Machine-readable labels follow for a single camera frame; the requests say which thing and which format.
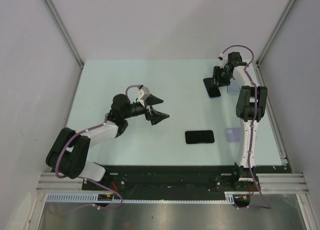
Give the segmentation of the light blue phone case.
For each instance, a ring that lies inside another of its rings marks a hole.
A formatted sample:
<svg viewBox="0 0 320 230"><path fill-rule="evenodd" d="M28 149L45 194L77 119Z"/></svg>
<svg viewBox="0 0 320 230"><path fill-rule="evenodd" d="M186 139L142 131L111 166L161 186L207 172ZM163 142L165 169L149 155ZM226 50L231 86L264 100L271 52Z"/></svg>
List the light blue phone case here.
<svg viewBox="0 0 320 230"><path fill-rule="evenodd" d="M227 86L227 92L232 95L238 95L241 87L235 79L230 80L230 84Z"/></svg>

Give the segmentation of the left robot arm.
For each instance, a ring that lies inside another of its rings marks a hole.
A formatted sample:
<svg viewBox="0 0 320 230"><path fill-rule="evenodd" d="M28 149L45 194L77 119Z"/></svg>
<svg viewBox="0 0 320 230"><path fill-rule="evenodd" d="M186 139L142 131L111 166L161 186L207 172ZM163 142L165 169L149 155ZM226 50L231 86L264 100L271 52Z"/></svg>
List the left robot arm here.
<svg viewBox="0 0 320 230"><path fill-rule="evenodd" d="M152 94L143 96L133 103L125 94L115 95L103 123L82 131L68 127L60 131L46 157L46 165L54 170L57 178L90 179L98 189L108 188L111 178L106 174L105 167L87 160L89 149L121 136L129 125L129 118L143 115L151 125L169 118L168 114L153 108L154 105L163 102Z"/></svg>

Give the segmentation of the phone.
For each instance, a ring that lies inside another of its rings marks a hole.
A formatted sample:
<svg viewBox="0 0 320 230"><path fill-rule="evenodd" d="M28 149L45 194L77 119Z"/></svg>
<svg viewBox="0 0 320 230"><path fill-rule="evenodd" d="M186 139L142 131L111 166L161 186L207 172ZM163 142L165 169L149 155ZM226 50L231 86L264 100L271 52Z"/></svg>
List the phone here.
<svg viewBox="0 0 320 230"><path fill-rule="evenodd" d="M217 98L221 96L221 93L219 91L219 88L210 88L209 84L210 84L210 80L211 78L204 78L203 79L203 83L205 86L205 89L207 91L207 94L210 98Z"/></svg>
<svg viewBox="0 0 320 230"><path fill-rule="evenodd" d="M215 142L212 130L197 130L185 132L186 144L212 144Z"/></svg>

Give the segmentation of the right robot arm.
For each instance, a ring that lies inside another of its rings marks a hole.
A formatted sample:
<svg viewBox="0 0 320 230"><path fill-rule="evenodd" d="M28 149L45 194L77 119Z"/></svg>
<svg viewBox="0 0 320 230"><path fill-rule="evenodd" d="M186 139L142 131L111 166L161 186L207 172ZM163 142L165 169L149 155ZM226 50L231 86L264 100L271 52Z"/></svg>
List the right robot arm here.
<svg viewBox="0 0 320 230"><path fill-rule="evenodd" d="M268 89L260 86L250 75L248 63L239 52L219 56L220 65L213 68L213 76L203 80L210 98L220 97L220 87L229 86L234 79L240 86L235 107L240 122L240 145L237 161L234 164L231 186L243 190L255 179L255 145L258 126L265 115Z"/></svg>

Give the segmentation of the lilac phone case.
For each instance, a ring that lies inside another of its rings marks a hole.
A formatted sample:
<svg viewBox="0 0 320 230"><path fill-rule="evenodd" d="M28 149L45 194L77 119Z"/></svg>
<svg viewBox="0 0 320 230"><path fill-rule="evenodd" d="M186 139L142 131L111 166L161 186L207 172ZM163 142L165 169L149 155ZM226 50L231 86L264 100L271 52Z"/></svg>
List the lilac phone case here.
<svg viewBox="0 0 320 230"><path fill-rule="evenodd" d="M240 127L226 128L225 136L226 136L227 142L240 142L242 137L242 129Z"/></svg>

